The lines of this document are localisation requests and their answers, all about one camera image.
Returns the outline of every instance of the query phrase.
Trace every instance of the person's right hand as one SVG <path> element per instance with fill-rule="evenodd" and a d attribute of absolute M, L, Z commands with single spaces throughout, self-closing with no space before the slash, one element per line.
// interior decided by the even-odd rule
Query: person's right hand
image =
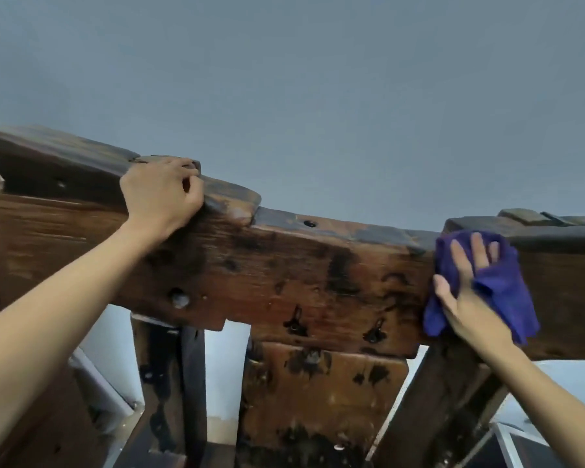
<path fill-rule="evenodd" d="M 119 181 L 128 208 L 126 224 L 151 237 L 154 246 L 185 226 L 204 203 L 199 171 L 183 167 L 192 164 L 187 158 L 138 163 Z"/>
<path fill-rule="evenodd" d="M 434 276 L 434 287 L 455 333 L 485 358 L 514 343 L 509 327 L 472 289 L 475 273 L 490 266 L 490 260 L 480 233 L 472 234 L 471 244 L 474 270 L 461 245 L 456 240 L 450 244 L 453 262 L 459 271 L 460 290 L 457 299 L 453 297 L 449 283 L 441 275 Z M 493 264 L 499 259 L 499 244 L 491 243 L 489 251 Z"/>

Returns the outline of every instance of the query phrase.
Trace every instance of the screw hole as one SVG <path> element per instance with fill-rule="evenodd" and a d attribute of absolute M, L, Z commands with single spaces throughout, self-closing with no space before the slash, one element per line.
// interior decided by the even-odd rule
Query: screw hole
<path fill-rule="evenodd" d="M 191 303 L 191 299 L 189 299 L 187 294 L 180 288 L 173 288 L 169 291 L 168 296 L 173 306 L 177 309 L 183 309 Z"/>

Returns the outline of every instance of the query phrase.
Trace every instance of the cleaning cloth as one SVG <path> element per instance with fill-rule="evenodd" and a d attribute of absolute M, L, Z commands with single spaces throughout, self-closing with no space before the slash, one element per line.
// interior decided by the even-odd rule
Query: cleaning cloth
<path fill-rule="evenodd" d="M 453 263 L 450 243 L 457 240 L 473 263 L 470 236 L 473 231 L 456 231 L 442 235 L 435 242 L 435 272 L 443 275 L 450 285 L 451 293 L 457 297 L 459 291 L 459 272 Z M 487 231 L 481 233 L 485 249 L 493 241 L 499 243 L 499 260 L 489 267 L 475 271 L 472 288 L 488 306 L 496 312 L 512 331 L 514 343 L 524 345 L 527 337 L 534 336 L 540 329 L 535 316 L 533 301 L 522 279 L 518 251 L 501 235 Z M 442 302 L 432 290 L 423 315 L 423 328 L 429 336 L 438 336 L 449 325 Z"/>

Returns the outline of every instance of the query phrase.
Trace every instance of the blue-gray wall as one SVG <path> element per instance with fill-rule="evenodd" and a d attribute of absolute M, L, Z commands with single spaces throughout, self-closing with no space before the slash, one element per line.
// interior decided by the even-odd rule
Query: blue-gray wall
<path fill-rule="evenodd" d="M 0 0 L 0 123 L 342 220 L 585 214 L 585 0 Z"/>

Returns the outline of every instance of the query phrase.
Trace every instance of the wooden furniture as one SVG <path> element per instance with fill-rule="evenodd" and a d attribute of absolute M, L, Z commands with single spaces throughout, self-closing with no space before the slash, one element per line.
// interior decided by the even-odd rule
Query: wooden furniture
<path fill-rule="evenodd" d="M 119 177 L 156 159 L 45 128 L 0 130 L 4 279 L 12 283 L 2 302 L 113 233 L 126 218 Z M 134 329 L 148 456 L 198 465 L 202 330 L 230 319 L 252 325 L 240 467 L 361 466 L 407 374 L 405 358 L 420 344 L 429 351 L 372 461 L 457 462 L 505 389 L 456 338 L 422 332 L 438 233 L 270 210 L 254 191 L 202 177 L 203 210 L 144 259 L 113 300 L 141 316 Z M 520 251 L 541 322 L 527 354 L 585 359 L 585 216 L 511 209 L 448 220 L 445 231 L 455 229 L 496 231 Z"/>

